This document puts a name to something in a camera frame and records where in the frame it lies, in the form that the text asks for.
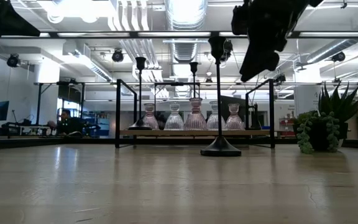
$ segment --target potted plant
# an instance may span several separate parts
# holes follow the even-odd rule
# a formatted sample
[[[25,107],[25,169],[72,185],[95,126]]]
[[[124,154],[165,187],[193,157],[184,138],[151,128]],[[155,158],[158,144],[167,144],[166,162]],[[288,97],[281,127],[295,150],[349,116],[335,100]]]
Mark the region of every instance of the potted plant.
[[[339,147],[339,120],[334,113],[310,111],[300,114],[296,121],[296,138],[302,153],[336,152]]]
[[[347,120],[351,119],[358,112],[358,100],[354,100],[357,94],[358,87],[348,95],[349,83],[347,84],[345,92],[342,97],[339,96],[338,88],[341,82],[336,86],[333,94],[330,96],[327,91],[327,86],[321,89],[318,103],[318,111],[320,113],[329,114],[334,112],[335,118],[339,120],[339,140],[347,138],[348,124]]]
[[[341,146],[341,140],[346,138],[346,121],[358,111],[358,100],[354,100],[358,87],[348,95],[347,84],[344,94],[340,97],[339,86],[340,83],[330,96],[324,85],[319,96],[319,110],[300,114],[294,122],[294,131],[303,153],[336,152]]]

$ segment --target wooden floor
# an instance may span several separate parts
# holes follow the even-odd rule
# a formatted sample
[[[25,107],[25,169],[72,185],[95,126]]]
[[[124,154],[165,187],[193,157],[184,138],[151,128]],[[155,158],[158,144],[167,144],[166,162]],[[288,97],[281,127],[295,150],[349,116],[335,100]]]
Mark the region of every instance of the wooden floor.
[[[358,223],[358,149],[201,148],[0,150],[0,223]]]

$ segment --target round black base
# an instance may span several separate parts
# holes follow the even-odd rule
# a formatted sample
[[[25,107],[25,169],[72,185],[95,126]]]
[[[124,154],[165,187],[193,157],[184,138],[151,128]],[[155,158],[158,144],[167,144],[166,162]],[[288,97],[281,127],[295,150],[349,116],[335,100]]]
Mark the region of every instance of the round black base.
[[[144,124],[144,122],[141,119],[138,119],[136,121],[136,123],[134,123],[132,126],[130,126],[128,128],[128,130],[142,130],[142,131],[145,131],[145,130],[152,130],[152,128],[147,126],[146,124]]]
[[[202,156],[241,156],[241,151],[223,137],[219,136],[205,149],[201,150]]]

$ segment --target glass vase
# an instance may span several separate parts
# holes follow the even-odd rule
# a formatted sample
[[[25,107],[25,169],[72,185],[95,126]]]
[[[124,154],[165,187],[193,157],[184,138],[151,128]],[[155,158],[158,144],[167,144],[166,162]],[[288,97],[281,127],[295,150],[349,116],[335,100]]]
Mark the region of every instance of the glass vase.
[[[244,130],[244,123],[238,115],[240,104],[230,103],[229,105],[230,116],[227,119],[228,130]]]
[[[167,131],[182,131],[184,129],[184,122],[179,114],[180,105],[177,102],[172,102],[169,105],[171,109],[171,115],[167,119],[167,123],[165,123],[164,130]]]
[[[188,131],[203,131],[207,130],[206,121],[201,113],[201,98],[191,98],[191,114],[187,116],[185,123],[185,130]]]
[[[208,122],[206,123],[208,130],[210,131],[216,131],[219,129],[219,116],[218,116],[218,102],[217,101],[211,101],[209,102],[212,107],[212,114],[208,118]],[[227,130],[226,122],[224,122],[224,119],[222,117],[222,130]]]
[[[144,109],[146,111],[146,115],[143,118],[144,124],[151,127],[153,130],[159,130],[157,119],[155,119],[154,116],[154,103],[145,103]]]

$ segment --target black plant pot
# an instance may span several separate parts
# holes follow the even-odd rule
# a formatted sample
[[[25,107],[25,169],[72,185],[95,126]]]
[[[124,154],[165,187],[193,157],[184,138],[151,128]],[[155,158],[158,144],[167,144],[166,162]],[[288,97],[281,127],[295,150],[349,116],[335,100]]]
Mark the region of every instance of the black plant pot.
[[[298,132],[299,126],[300,126],[299,124],[293,125],[295,134],[299,133]],[[348,128],[347,123],[342,123],[339,125],[338,140],[347,138],[347,128]],[[308,135],[310,137],[309,142],[315,151],[320,151],[320,152],[328,151],[328,146],[329,146],[327,140],[328,133],[327,133],[327,126],[325,122],[313,123],[311,130],[308,132]]]

